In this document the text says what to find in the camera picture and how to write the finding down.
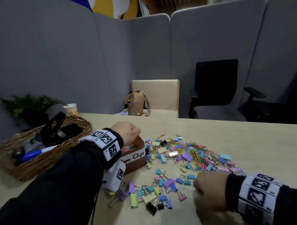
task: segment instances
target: fist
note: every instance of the fist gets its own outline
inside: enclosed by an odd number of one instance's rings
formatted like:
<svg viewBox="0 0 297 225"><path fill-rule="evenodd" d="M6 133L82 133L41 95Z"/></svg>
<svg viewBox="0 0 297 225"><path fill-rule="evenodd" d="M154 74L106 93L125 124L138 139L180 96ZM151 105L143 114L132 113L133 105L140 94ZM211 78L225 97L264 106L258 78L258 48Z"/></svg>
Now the fist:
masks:
<svg viewBox="0 0 297 225"><path fill-rule="evenodd" d="M196 211L208 210L215 212L227 211L225 189L227 173L203 171L194 181L194 187L200 194L194 196Z"/></svg>
<svg viewBox="0 0 297 225"><path fill-rule="evenodd" d="M128 121L117 122L111 129L122 137L124 141L123 147L130 145L140 134L140 129Z"/></svg>

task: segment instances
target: black sleeve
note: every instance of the black sleeve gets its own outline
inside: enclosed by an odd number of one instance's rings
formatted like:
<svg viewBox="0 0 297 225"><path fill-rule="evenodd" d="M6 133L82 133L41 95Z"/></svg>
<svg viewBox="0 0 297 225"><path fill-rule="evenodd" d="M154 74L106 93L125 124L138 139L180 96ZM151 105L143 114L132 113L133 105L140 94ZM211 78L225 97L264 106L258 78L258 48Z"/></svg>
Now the black sleeve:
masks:
<svg viewBox="0 0 297 225"><path fill-rule="evenodd" d="M122 137L112 131L123 147ZM0 224L87 224L106 169L103 151L83 141L0 209Z"/></svg>
<svg viewBox="0 0 297 225"><path fill-rule="evenodd" d="M227 178L225 196L228 210L238 212L238 199L241 185L245 176L230 174ZM297 211L297 189L283 185L276 198L273 225L291 224L295 219ZM261 224L256 219L252 219L241 214L244 221L249 224Z"/></svg>

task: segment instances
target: paper cup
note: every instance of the paper cup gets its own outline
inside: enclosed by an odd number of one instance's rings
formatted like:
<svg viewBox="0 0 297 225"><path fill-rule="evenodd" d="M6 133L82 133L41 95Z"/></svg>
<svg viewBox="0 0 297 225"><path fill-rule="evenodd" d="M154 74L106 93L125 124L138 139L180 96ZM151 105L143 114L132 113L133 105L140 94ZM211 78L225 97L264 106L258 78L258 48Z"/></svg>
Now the paper cup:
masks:
<svg viewBox="0 0 297 225"><path fill-rule="evenodd" d="M65 105L63 106L63 108L65 109L67 116L71 116L71 115L79 116L77 111L77 106L75 103Z"/></svg>

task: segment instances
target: light wooden tabletop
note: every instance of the light wooden tabletop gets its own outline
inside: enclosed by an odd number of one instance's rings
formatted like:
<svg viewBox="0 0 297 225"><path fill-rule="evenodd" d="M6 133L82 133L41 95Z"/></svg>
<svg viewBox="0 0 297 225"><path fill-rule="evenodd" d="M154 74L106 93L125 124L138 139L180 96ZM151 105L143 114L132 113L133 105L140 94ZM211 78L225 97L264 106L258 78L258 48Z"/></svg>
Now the light wooden tabletop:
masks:
<svg viewBox="0 0 297 225"><path fill-rule="evenodd" d="M297 187L297 125L250 123L235 121L211 121L176 118L157 118L139 116L121 116L107 114L80 113L80 116L90 121L93 130L111 127L118 121L130 121L141 129L140 136L143 140L155 140L162 134L164 138L175 138L176 134L182 136L185 142L193 141L207 146L216 153L225 153L232 156L232 161L248 174L252 171L263 172L277 179ZM166 170L168 176L176 179L182 173L180 165L173 160L161 164L154 161L150 170L138 170L126 175L123 181L134 181L135 185L150 185L156 176L156 169ZM20 183L11 179L1 171L0 206L9 198L16 197L30 183ZM164 209L165 218L160 212L153 217L145 209L144 203L139 203L138 208L131 209L130 197L125 202L118 202L113 209L107 207L111 198L106 197L103 190L99 193L96 206L94 224L200 224L196 216L193 203L192 186L179 185L181 192L187 195L183 202L178 200L177 193L169 193L173 209ZM223 224L216 221L212 224ZM228 224L241 224L242 221L235 216L235 221Z"/></svg>

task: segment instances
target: beige backpack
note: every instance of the beige backpack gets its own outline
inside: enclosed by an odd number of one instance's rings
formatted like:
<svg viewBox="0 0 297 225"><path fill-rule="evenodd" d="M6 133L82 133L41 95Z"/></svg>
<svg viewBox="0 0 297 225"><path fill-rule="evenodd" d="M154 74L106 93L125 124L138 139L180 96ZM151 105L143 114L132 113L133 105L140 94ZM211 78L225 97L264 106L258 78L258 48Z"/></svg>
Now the beige backpack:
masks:
<svg viewBox="0 0 297 225"><path fill-rule="evenodd" d="M143 114L143 105L146 100L148 106L147 114ZM151 107L149 105L149 101L145 96L143 91L134 91L126 96L123 100L124 104L128 104L128 113L131 116L137 116L138 113L140 116L150 116L151 115Z"/></svg>

